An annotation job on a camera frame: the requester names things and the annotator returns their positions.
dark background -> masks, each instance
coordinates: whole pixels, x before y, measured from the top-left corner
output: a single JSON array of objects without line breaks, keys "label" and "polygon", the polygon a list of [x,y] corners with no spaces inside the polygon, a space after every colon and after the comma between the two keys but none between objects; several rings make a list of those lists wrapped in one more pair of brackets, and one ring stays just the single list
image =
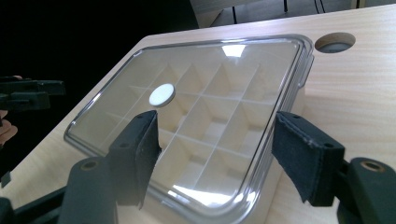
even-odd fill
[{"label": "dark background", "polygon": [[62,80],[51,108],[9,111],[19,128],[0,151],[11,171],[144,36],[197,29],[189,0],[0,0],[0,76]]}]

clear plastic lid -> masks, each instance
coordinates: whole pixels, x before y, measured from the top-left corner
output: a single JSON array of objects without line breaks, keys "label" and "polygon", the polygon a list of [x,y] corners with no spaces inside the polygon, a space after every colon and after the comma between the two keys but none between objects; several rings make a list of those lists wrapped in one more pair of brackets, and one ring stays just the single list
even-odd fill
[{"label": "clear plastic lid", "polygon": [[[89,155],[105,156],[134,116],[156,109],[163,152],[148,193],[192,222],[241,220],[273,158],[274,113],[291,109],[311,53],[311,41],[301,35],[141,49],[64,138]],[[173,85],[172,97],[151,105],[150,95],[163,84]]]}]

floor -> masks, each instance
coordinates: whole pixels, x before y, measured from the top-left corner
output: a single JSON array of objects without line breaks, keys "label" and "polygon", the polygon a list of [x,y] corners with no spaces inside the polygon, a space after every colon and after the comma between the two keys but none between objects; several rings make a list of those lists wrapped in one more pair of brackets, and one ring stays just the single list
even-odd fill
[{"label": "floor", "polygon": [[[367,7],[395,4],[396,0],[366,0]],[[288,1],[288,12],[284,12],[282,0],[261,0],[246,5],[234,7],[237,23],[252,21],[269,21],[275,19],[307,16],[318,13],[350,10],[350,0],[294,0]],[[213,21],[212,27],[231,25],[233,22],[233,9],[223,9]]]}]

light wood surface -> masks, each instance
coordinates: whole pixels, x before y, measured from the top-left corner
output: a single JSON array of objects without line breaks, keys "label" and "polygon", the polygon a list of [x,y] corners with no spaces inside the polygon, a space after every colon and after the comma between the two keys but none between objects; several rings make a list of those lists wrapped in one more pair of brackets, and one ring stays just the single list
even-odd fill
[{"label": "light wood surface", "polygon": [[[395,11],[396,5],[388,5],[147,36],[11,172],[12,181],[0,195],[11,199],[16,208],[65,185],[70,168],[84,155],[63,140],[64,130],[132,53],[153,45],[260,35],[300,34],[314,43],[329,33],[354,35],[356,43],[346,51],[326,54],[314,50],[303,116],[346,147],[347,161],[368,157],[395,169]],[[302,203],[283,174],[265,223],[337,223],[337,204],[314,208]]]}]

black clamp jaw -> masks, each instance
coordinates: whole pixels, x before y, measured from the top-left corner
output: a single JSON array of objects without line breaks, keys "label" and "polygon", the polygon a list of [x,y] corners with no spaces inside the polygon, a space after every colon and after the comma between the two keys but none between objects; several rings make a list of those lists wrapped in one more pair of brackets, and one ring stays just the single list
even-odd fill
[{"label": "black clamp jaw", "polygon": [[50,95],[65,95],[58,80],[0,77],[0,109],[41,110],[50,108]]},{"label": "black clamp jaw", "polygon": [[0,224],[116,224],[117,204],[143,206],[161,152],[157,111],[137,115],[105,157],[72,167],[66,187],[15,210],[0,198]]},{"label": "black clamp jaw", "polygon": [[277,112],[273,154],[303,202],[332,206],[339,223],[396,223],[396,173],[367,158],[344,160],[345,148],[306,119]]}]

